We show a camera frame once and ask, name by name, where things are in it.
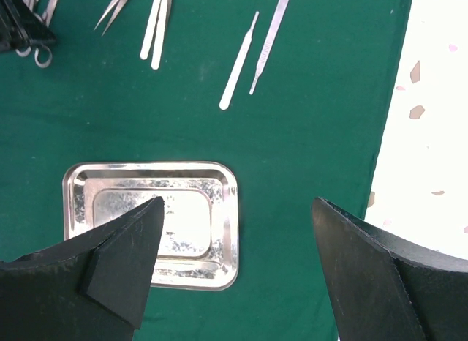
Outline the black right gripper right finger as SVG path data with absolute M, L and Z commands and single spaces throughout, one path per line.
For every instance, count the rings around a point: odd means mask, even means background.
M 340 340 L 466 340 L 467 261 L 422 247 L 324 198 L 312 222 Z

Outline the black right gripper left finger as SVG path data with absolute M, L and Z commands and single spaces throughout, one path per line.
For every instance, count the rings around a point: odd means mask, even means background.
M 165 202 L 1 262 L 2 340 L 132 340 L 143 322 Z

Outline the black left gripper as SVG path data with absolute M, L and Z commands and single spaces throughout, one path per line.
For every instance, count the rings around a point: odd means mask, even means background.
M 1 0 L 1 52 L 56 42 L 56 35 L 23 0 Z

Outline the steel scissors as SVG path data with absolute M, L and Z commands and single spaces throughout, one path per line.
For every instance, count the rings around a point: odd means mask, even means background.
M 40 0 L 23 0 L 26 6 L 33 12 L 33 14 L 43 23 L 48 29 L 50 28 L 50 22 L 52 21 L 53 14 L 56 10 L 56 6 L 59 0 L 48 0 L 48 5 L 44 12 L 40 15 L 35 12 L 35 7 L 38 5 Z M 15 52 L 20 57 L 27 57 L 34 50 L 34 61 L 40 68 L 47 68 L 50 66 L 53 60 L 53 54 L 50 48 L 46 44 L 38 45 L 34 48 L 27 47 L 24 49 L 16 49 Z

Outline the steel tweezers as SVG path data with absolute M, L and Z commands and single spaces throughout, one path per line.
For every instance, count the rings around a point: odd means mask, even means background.
M 110 13 L 112 13 L 112 15 L 110 16 L 109 21 L 106 24 L 106 27 L 105 27 L 104 31 L 102 32 L 102 35 L 104 35 L 106 33 L 106 31 L 109 29 L 109 27 L 111 26 L 111 24 L 114 22 L 114 20 L 116 19 L 116 17 L 120 13 L 120 11 L 122 11 L 122 9 L 124 8 L 125 4 L 128 1 L 129 0 L 111 0 L 109 5 L 107 6 L 105 11 L 103 12 L 101 18 L 98 20 L 96 26 L 94 27 L 94 30 L 96 30 L 97 27 L 102 23 L 102 21 L 104 19 L 106 19 L 106 17 Z
M 140 58 L 146 60 L 152 49 L 151 68 L 158 70 L 162 57 L 165 31 L 170 17 L 172 0 L 153 0 L 143 38 Z

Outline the stainless steel instrument tray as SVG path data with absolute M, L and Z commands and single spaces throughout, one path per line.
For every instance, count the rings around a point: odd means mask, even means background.
M 82 163 L 62 181 L 64 237 L 71 239 L 154 197 L 165 218 L 151 284 L 222 291 L 238 275 L 238 184 L 217 162 Z

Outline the green surgical cloth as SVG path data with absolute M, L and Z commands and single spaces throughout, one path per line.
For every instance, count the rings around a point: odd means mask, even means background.
M 173 0 L 158 70 L 140 58 L 152 1 L 129 0 L 102 35 L 110 0 L 59 0 L 48 68 L 1 55 L 1 258 L 63 239 L 75 164 L 215 161 L 238 181 L 238 277 L 153 289 L 135 339 L 336 339 L 311 205 L 366 212 L 412 0 L 290 0 L 253 95 L 278 0 Z

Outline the steel scalpel handle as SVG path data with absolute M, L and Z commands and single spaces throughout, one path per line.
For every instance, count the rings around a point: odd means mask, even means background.
M 276 35 L 281 25 L 282 18 L 286 12 L 288 3 L 289 0 L 279 0 L 278 4 L 276 5 L 276 9 L 271 19 L 271 23 L 268 28 L 268 32 L 266 34 L 262 50 L 260 51 L 259 59 L 257 60 L 254 79 L 249 90 L 250 95 L 253 95 L 258 79 L 260 78 L 260 76 L 263 73 L 263 70 L 265 69 L 266 62 L 268 60 L 274 41 L 276 39 Z
M 255 12 L 254 17 L 252 19 L 251 26 L 249 27 L 249 30 L 247 31 L 247 33 L 244 35 L 243 42 L 241 44 L 238 55 L 235 59 L 235 63 L 231 70 L 230 77 L 228 78 L 227 84 L 222 94 L 222 98 L 220 99 L 220 102 L 219 102 L 219 108 L 221 110 L 227 110 L 230 106 L 230 102 L 231 102 L 233 93 L 235 91 L 236 84 L 238 82 L 242 67 L 246 60 L 246 56 L 247 56 L 249 47 L 252 42 L 252 35 L 253 35 L 253 31 L 254 31 L 257 19 L 259 17 L 259 14 L 260 14 L 259 11 Z

